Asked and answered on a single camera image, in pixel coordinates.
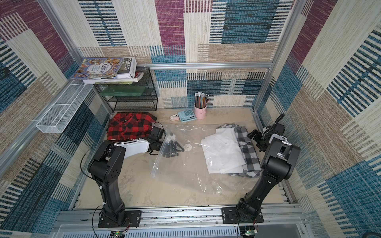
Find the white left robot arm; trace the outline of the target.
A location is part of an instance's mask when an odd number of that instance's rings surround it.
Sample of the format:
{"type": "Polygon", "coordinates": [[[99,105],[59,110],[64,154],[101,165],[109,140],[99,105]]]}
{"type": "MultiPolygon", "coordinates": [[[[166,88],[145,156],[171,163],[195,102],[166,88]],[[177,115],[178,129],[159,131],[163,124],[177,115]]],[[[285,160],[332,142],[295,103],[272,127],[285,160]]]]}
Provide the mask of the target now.
{"type": "Polygon", "coordinates": [[[99,213],[98,228],[137,228],[140,226],[142,211],[127,211],[121,198],[118,177],[124,160],[128,157],[158,151],[166,158],[179,156],[186,147],[174,140],[164,142],[165,129],[153,127],[153,134],[148,138],[102,141],[87,167],[90,178],[94,180],[101,193],[102,209],[99,213]]]}

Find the red black plaid shirt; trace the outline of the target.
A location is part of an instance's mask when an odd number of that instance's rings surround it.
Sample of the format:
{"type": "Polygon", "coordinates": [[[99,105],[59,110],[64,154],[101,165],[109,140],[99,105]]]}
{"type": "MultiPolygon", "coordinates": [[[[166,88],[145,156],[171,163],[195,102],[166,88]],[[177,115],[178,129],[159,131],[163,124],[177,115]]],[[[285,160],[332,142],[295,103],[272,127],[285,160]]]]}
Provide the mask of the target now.
{"type": "Polygon", "coordinates": [[[109,121],[107,139],[123,142],[148,138],[156,121],[157,117],[148,112],[117,113],[109,121]]]}

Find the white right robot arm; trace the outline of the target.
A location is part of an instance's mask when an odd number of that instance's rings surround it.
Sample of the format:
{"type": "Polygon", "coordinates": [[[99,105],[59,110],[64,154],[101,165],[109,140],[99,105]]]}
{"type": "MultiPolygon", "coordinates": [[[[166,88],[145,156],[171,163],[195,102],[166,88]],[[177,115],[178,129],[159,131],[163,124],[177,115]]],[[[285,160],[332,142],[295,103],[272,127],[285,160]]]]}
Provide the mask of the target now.
{"type": "Polygon", "coordinates": [[[240,222],[254,222],[272,188],[289,179],[295,169],[301,149],[288,141],[283,135],[284,131],[285,126],[275,122],[265,127],[263,132],[254,130],[248,136],[257,143],[265,156],[260,163],[260,178],[236,205],[236,215],[240,222]]]}

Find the clear plastic vacuum bag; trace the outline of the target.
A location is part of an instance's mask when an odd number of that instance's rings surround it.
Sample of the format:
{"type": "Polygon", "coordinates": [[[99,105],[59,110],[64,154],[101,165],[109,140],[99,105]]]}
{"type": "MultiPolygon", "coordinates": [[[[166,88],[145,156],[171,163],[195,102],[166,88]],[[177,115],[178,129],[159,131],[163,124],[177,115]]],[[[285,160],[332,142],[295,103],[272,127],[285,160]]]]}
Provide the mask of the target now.
{"type": "MultiPolygon", "coordinates": [[[[237,124],[246,127],[244,123],[227,124],[237,124]]],[[[235,177],[229,174],[210,174],[207,170],[201,140],[215,134],[216,129],[222,125],[225,124],[165,125],[166,136],[164,142],[168,142],[170,134],[173,134],[175,141],[182,146],[191,144],[192,150],[182,152],[179,156],[171,158],[166,158],[162,153],[158,152],[153,162],[152,177],[205,194],[218,194],[226,191],[247,192],[252,189],[259,176],[255,178],[235,177]]]]}

